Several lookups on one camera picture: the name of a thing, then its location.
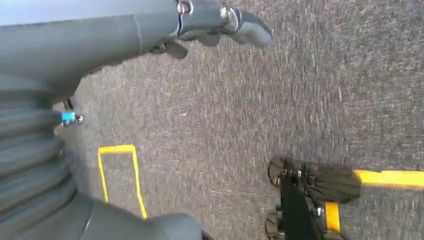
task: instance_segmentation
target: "wheel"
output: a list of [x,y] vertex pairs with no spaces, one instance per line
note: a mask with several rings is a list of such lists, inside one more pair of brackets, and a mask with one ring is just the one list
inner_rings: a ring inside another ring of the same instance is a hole
[[315,201],[345,204],[361,194],[361,180],[349,168],[321,166],[307,178],[306,188]]
[[325,240],[344,240],[338,232],[328,231],[324,233]]
[[274,187],[278,188],[280,186],[280,177],[287,174],[287,165],[291,165],[291,160],[289,157],[275,156],[269,161],[268,178]]
[[276,212],[270,212],[266,216],[265,233],[269,240],[285,240],[285,233],[278,229]]

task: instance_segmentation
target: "yellow tape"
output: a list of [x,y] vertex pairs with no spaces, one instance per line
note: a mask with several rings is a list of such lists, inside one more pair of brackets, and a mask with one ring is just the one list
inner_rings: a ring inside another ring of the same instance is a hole
[[354,170],[365,185],[391,187],[424,187],[424,171],[385,170],[381,172]]
[[340,233],[339,206],[337,203],[325,203],[325,218],[327,219],[327,229]]
[[143,203],[143,198],[142,198],[142,194],[141,194],[140,178],[139,178],[139,163],[137,161],[136,147],[134,145],[105,146],[105,147],[99,147],[98,148],[98,151],[97,151],[98,168],[100,170],[101,185],[103,187],[104,201],[106,203],[108,203],[109,197],[108,197],[108,188],[106,187],[105,173],[103,171],[103,164],[102,164],[101,155],[102,154],[128,154],[128,153],[132,154],[132,163],[133,163],[134,172],[135,172],[135,186],[136,186],[138,203],[139,203],[140,209],[141,209],[141,216],[144,219],[146,219],[147,218],[147,212],[146,212],[145,204]]

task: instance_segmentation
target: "gray robot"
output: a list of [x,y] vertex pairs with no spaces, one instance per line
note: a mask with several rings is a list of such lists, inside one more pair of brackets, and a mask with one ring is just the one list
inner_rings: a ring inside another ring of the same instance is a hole
[[211,47],[221,36],[260,48],[272,39],[256,16],[216,1],[0,1],[0,239],[208,239],[190,215],[142,220],[77,191],[52,106],[102,66],[181,59],[178,41]]

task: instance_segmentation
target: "blue connector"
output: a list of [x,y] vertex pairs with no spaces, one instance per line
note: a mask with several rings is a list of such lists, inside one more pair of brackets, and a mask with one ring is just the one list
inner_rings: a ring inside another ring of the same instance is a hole
[[82,115],[76,115],[75,112],[62,112],[62,126],[66,127],[69,124],[81,124],[84,121]]

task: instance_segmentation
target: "bolt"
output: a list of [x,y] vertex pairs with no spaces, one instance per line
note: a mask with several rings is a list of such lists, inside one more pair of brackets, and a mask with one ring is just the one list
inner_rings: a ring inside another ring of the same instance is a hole
[[219,10],[219,13],[221,15],[221,19],[223,20],[229,20],[231,17],[230,13],[231,8],[226,6],[225,4],[221,5],[221,9]]
[[187,14],[187,13],[190,12],[190,5],[187,2],[182,1],[182,2],[178,3],[178,5],[176,6],[176,11],[180,15]]

